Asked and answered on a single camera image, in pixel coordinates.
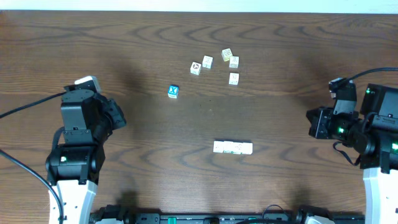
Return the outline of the green-edged wooden block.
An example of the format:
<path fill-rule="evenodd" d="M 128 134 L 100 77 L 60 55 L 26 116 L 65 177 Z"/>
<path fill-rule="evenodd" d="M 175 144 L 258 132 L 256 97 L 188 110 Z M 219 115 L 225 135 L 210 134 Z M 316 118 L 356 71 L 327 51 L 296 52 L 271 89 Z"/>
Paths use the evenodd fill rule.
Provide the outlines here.
<path fill-rule="evenodd" d="M 230 153 L 233 154 L 234 150 L 234 142 L 232 141 L 224 141 L 223 142 L 223 153 Z"/>
<path fill-rule="evenodd" d="M 231 144 L 233 154 L 243 154 L 244 153 L 244 148 L 243 148 L 243 143 L 242 142 L 233 142 Z"/>

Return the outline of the plain small wooden block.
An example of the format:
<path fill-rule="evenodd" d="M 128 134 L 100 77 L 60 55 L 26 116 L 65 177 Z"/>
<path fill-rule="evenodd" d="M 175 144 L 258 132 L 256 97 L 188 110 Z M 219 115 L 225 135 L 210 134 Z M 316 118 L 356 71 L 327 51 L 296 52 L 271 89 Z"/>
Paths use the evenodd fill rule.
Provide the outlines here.
<path fill-rule="evenodd" d="M 213 152 L 223 153 L 224 152 L 224 142 L 223 141 L 214 141 Z"/>

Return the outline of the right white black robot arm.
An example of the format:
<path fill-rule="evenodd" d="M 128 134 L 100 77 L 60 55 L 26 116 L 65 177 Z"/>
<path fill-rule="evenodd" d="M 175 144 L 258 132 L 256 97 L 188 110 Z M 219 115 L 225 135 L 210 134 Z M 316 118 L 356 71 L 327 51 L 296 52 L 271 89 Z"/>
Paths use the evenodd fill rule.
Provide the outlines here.
<path fill-rule="evenodd" d="M 306 113 L 309 135 L 359 154 L 351 165 L 363 170 L 365 223 L 397 223 L 397 89 L 368 84 L 359 111 L 352 81 L 332 80 L 329 89 L 335 104 Z"/>

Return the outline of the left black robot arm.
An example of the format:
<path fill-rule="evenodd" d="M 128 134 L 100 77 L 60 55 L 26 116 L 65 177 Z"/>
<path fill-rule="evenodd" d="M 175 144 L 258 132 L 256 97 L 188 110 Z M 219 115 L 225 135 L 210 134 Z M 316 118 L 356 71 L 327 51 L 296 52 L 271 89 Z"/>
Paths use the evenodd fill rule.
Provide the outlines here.
<path fill-rule="evenodd" d="M 63 126 L 46 159 L 47 180 L 57 199 L 50 222 L 88 223 L 105 160 L 103 145 L 115 129 L 126 125 L 121 108 L 107 99 L 93 81 L 65 87 Z"/>

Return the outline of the blue X wooden block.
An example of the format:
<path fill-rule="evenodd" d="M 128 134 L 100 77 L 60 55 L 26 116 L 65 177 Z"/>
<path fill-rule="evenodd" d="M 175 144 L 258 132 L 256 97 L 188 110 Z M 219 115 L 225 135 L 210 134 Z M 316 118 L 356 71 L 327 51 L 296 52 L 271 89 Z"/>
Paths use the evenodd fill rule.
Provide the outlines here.
<path fill-rule="evenodd" d="M 179 86 L 177 85 L 170 85 L 169 89 L 167 91 L 168 97 L 169 98 L 178 98 L 178 93 L 179 93 Z"/>

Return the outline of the wooden block with red circle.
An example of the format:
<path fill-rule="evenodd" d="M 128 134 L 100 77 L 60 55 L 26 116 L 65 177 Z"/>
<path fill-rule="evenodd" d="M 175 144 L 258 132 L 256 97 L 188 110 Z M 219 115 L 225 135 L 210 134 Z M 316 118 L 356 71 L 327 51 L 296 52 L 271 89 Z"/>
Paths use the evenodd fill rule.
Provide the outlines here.
<path fill-rule="evenodd" d="M 201 72 L 201 64 L 197 62 L 192 62 L 192 65 L 190 67 L 190 73 L 194 75 L 199 75 Z"/>

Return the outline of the wooden block beside yellow one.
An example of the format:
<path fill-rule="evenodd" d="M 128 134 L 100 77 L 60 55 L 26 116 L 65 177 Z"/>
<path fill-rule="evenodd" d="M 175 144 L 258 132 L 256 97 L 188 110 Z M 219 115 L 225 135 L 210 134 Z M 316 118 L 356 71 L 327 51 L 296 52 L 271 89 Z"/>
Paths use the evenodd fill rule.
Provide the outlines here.
<path fill-rule="evenodd" d="M 239 67 L 239 57 L 231 56 L 229 58 L 229 68 L 238 68 Z"/>

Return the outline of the wooden block with X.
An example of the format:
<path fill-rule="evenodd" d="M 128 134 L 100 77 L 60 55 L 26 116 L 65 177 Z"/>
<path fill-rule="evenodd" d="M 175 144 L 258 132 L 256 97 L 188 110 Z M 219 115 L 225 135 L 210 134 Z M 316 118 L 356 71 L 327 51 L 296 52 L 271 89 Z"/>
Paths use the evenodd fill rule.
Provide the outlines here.
<path fill-rule="evenodd" d="M 202 61 L 202 67 L 211 69 L 213 63 L 213 57 L 205 55 Z"/>

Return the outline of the yellow-edged wooden block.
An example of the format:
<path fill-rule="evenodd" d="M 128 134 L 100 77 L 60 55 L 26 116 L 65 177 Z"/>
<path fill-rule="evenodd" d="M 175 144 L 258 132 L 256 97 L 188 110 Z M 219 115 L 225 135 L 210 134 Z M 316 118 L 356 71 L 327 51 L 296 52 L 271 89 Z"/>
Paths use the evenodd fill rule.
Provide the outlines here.
<path fill-rule="evenodd" d="M 223 49 L 221 51 L 221 56 L 222 56 L 223 61 L 227 62 L 233 56 L 233 53 L 232 53 L 231 49 Z"/>

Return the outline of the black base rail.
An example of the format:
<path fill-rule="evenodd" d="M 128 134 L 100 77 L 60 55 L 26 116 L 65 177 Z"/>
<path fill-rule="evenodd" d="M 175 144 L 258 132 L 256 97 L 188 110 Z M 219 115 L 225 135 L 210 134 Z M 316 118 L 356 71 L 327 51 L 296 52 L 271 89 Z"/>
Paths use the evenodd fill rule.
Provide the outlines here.
<path fill-rule="evenodd" d="M 330 212 L 302 205 L 297 211 L 273 209 L 262 213 L 137 213 L 126 207 L 108 205 L 92 213 L 89 223 L 128 224 L 234 224 L 234 223 L 336 223 L 364 224 L 365 217 L 355 212 Z"/>

